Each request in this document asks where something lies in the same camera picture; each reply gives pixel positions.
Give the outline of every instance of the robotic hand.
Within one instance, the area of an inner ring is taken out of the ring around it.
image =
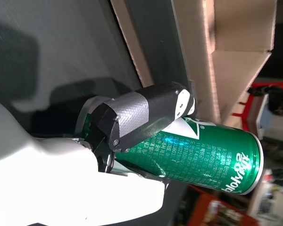
[[[85,140],[32,137],[0,105],[0,226],[106,225],[160,209],[161,180],[120,165],[114,153],[194,113],[195,99],[172,83],[101,100],[80,113],[78,135],[91,116]]]

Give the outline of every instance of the textured grip tape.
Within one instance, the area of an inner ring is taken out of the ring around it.
[[[149,121],[147,99],[136,92],[105,102],[118,116],[119,137],[123,137]]]

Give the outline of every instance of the can rim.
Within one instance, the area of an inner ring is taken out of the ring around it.
[[[262,172],[263,172],[264,157],[263,157],[263,149],[262,149],[261,143],[260,143],[258,137],[256,137],[252,133],[250,133],[250,134],[255,138],[257,145],[259,147],[259,152],[260,152],[259,171],[258,171],[257,177],[256,177],[254,183],[252,184],[252,186],[250,186],[250,188],[246,192],[240,193],[241,195],[248,194],[249,192],[251,192],[255,188],[255,186],[258,184],[258,182],[261,178]]]

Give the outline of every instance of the green can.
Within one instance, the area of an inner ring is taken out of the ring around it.
[[[159,177],[238,194],[249,193],[263,170],[253,134],[188,117],[116,157]]]

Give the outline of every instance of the cardboard box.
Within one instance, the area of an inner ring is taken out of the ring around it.
[[[172,5],[186,79],[194,83],[199,118],[225,123],[271,54],[276,0],[171,0],[158,4],[166,2]],[[143,86],[153,84],[127,1],[111,3]],[[149,16],[150,10],[144,13]]]

